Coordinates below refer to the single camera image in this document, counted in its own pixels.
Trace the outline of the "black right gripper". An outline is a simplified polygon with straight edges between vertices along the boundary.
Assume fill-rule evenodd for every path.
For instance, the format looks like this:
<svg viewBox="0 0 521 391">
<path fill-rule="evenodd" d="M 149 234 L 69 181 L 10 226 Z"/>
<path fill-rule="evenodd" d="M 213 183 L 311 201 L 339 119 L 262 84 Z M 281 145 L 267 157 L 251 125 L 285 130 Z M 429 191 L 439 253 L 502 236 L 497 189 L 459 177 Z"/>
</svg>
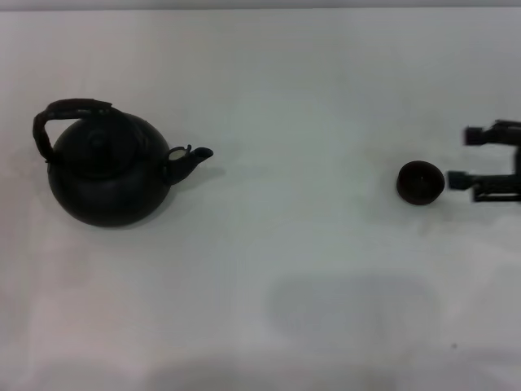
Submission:
<svg viewBox="0 0 521 391">
<path fill-rule="evenodd" d="M 519 175 L 521 175 L 520 123 L 517 121 L 497 120 L 489 128 L 465 128 L 466 146 L 482 146 L 485 144 L 517 146 L 514 154 L 514 174 L 473 175 L 464 171 L 448 171 L 449 189 L 454 191 L 471 190 L 471 200 L 475 203 L 519 203 Z"/>
</svg>

